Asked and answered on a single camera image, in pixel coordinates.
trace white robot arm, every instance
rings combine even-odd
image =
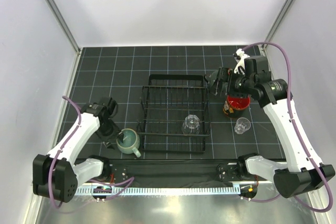
[[[49,197],[48,174],[52,160],[57,157],[53,172],[52,193],[56,200],[70,201],[78,186],[92,178],[98,180],[110,176],[111,168],[108,158],[91,156],[83,163],[75,165],[78,154],[94,133],[100,138],[119,139],[123,141],[123,134],[110,119],[117,103],[112,98],[102,98],[99,103],[88,103],[81,109],[81,122],[79,119],[73,124],[63,139],[47,155],[37,155],[33,161],[33,192],[36,195]]]
[[[257,100],[276,130],[287,161],[286,164],[279,164],[252,153],[238,158],[239,173],[258,175],[273,182],[285,198],[322,187],[323,181],[310,159],[315,161],[326,180],[330,180],[335,171],[332,165],[323,164],[311,146],[297,116],[293,99],[290,101],[293,118],[290,118],[286,81],[271,79],[266,57],[250,57],[241,49],[238,49],[234,56],[237,61],[236,68],[234,70],[219,68],[222,73],[221,79],[217,78],[210,90],[217,93],[216,87],[222,86],[220,82],[228,82],[228,95],[234,97],[250,95]],[[310,157],[307,157],[303,150],[291,120],[295,121]]]

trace clear plastic cup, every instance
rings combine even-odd
[[[185,118],[182,125],[182,132],[185,135],[198,134],[200,132],[200,123],[197,115],[189,115]]]
[[[251,123],[247,118],[239,118],[235,125],[235,132],[243,134],[251,128]]]

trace wire dish rack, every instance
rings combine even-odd
[[[144,151],[202,153],[210,135],[208,89],[203,76],[151,74],[143,86],[141,105],[144,120],[138,124]],[[183,134],[188,115],[199,118],[198,134]]]

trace table surface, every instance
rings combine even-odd
[[[119,104],[118,114],[113,118],[121,128],[136,129],[142,119],[140,96],[142,86],[148,84],[150,74],[200,74],[218,70],[218,67],[236,66],[232,56],[237,48],[244,46],[177,46],[177,47],[103,47],[84,48],[70,98],[79,105],[98,102],[101,97],[113,97]],[[258,47],[247,54],[260,55]],[[251,101],[242,117],[249,119],[250,130],[242,135],[234,132],[234,119],[227,118],[222,107],[225,95],[210,94],[209,111],[211,135],[206,139],[205,153],[142,153],[146,159],[225,159],[257,152],[265,158],[284,158],[281,144],[270,120],[256,101]],[[76,112],[69,105],[59,135],[59,140],[71,128]],[[107,149],[93,135],[79,154],[79,158],[90,155],[108,158],[135,158],[133,154],[122,154],[117,148]]]

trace white wall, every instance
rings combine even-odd
[[[45,0],[0,0],[0,218],[22,223],[32,162],[46,153],[75,51]]]
[[[285,0],[55,0],[80,46],[247,44]]]
[[[273,42],[292,66],[293,97],[302,125],[325,164],[336,168],[336,1],[296,0]],[[267,49],[275,77],[287,77],[279,52]],[[336,178],[330,181],[336,197]]]

